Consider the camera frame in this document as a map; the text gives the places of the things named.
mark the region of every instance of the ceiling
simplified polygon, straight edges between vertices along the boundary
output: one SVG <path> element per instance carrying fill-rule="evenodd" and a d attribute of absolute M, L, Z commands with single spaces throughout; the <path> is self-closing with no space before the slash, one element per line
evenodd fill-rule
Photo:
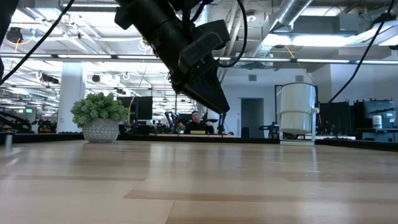
<path fill-rule="evenodd" d="M 279 10 L 280 2 L 278 0 L 269 1 L 247 1 L 246 12 L 252 11 L 256 20 L 249 22 L 248 26 L 248 47 L 246 49 L 246 57 L 263 41 L 264 33 L 262 27 L 264 20 L 268 15 Z M 371 12 L 379 8 L 385 7 L 388 1 L 313 1 L 310 7 L 306 8 L 302 16 L 336 17 L 342 14 L 344 10 L 348 10 L 349 14 L 358 15 L 359 12 Z M 61 5 L 67 4 L 68 1 L 61 1 Z M 205 13 L 202 13 L 197 25 L 204 22 L 215 21 L 218 19 L 227 19 L 231 6 L 236 4 L 232 0 L 215 0 L 212 5 L 208 6 Z M 37 54 L 112 54 L 112 55 L 152 55 L 151 48 L 145 45 L 141 39 L 140 33 L 134 26 L 127 30 L 123 30 L 114 23 L 115 5 L 114 1 L 95 1 L 95 0 L 79 0 L 75 1 L 75 7 L 63 17 L 60 25 L 51 33 L 49 38 L 36 50 Z M 27 8 L 19 7 L 12 17 L 11 27 L 21 27 L 23 40 L 22 43 L 16 45 L 9 41 L 4 41 L 0 47 L 0 53 L 20 53 L 24 54 L 29 51 L 49 29 L 60 13 L 56 6 Z M 237 41 L 233 45 L 231 55 L 236 55 L 242 47 L 243 25 L 238 32 Z M 311 47 L 288 45 L 286 47 L 273 47 L 270 51 L 272 57 L 291 58 L 292 54 L 299 58 L 359 58 L 363 53 L 364 47 L 359 44 L 356 47 Z M 374 53 L 369 54 L 369 58 L 383 59 L 391 54 L 387 46 L 377 46 L 373 49 Z M 19 59 L 3 58 L 7 73 Z M 43 93 L 47 99 L 56 100 L 59 96 L 58 85 L 44 83 L 38 77 L 40 74 L 46 74 L 62 81 L 62 61 L 48 60 L 28 60 L 13 75 L 7 85 L 20 86 L 52 86 L 52 88 L 29 88 L 29 91 Z M 134 93 L 139 95 L 154 95 L 158 97 L 172 96 L 173 91 L 170 89 L 168 82 L 168 69 L 162 63 L 140 63 L 140 62 L 84 62 L 85 69 L 88 74 L 87 89 L 88 93 L 105 91 L 114 92 L 113 90 L 99 90 L 101 87 L 107 87 L 106 83 L 95 83 L 91 80 L 93 75 L 99 76 L 120 76 L 120 86 L 141 87 L 144 90 L 135 90 Z M 311 72 L 319 65 L 302 65 L 307 72 Z M 275 77 L 280 74 L 291 71 L 300 71 L 301 67 L 295 63 L 273 63 L 264 73 L 275 73 Z M 237 85 L 247 82 L 247 77 L 239 77 L 241 74 L 251 73 L 244 69 L 230 69 L 226 72 L 225 85 Z M 267 78 L 260 78 L 257 85 L 271 85 L 273 82 Z M 15 91 L 3 88 L 3 94 L 8 98 L 20 97 L 23 91 Z"/>

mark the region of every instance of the green plant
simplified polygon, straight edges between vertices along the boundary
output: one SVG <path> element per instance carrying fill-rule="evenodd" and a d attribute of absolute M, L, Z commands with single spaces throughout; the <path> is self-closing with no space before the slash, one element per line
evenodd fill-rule
<path fill-rule="evenodd" d="M 104 93 L 98 93 L 89 94 L 85 100 L 76 101 L 70 110 L 73 114 L 72 121 L 82 128 L 96 118 L 127 120 L 129 109 L 125 108 L 120 100 L 113 100 L 113 98 L 113 94 L 104 96 Z"/>

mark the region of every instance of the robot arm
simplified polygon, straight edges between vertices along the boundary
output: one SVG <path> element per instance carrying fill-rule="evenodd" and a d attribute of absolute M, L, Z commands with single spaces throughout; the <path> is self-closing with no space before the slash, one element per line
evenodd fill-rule
<path fill-rule="evenodd" d="M 193 20 L 181 21 L 175 15 L 181 9 L 190 11 L 200 0 L 116 2 L 120 7 L 116 9 L 115 23 L 123 29 L 135 26 L 169 68 L 172 87 L 177 93 L 184 93 L 217 113 L 229 110 L 217 78 L 219 61 L 211 54 L 230 40 L 224 20 L 195 27 Z"/>

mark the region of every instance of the white cylinder container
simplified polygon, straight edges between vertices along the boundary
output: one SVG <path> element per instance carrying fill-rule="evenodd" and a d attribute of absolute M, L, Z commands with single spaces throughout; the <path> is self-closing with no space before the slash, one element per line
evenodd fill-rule
<path fill-rule="evenodd" d="M 383 128 L 381 115 L 374 115 L 373 116 L 373 128 L 374 129 L 381 129 Z"/>
<path fill-rule="evenodd" d="M 312 132 L 316 91 L 307 83 L 290 83 L 282 87 L 280 131 L 290 134 Z"/>

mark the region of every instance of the person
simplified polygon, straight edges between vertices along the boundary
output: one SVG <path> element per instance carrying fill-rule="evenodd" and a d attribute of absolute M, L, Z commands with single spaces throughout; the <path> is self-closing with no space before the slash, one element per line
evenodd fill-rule
<path fill-rule="evenodd" d="M 206 131 L 206 134 L 213 134 L 214 129 L 210 122 L 200 121 L 197 111 L 192 112 L 192 121 L 187 124 L 184 134 L 191 134 L 191 131 Z"/>

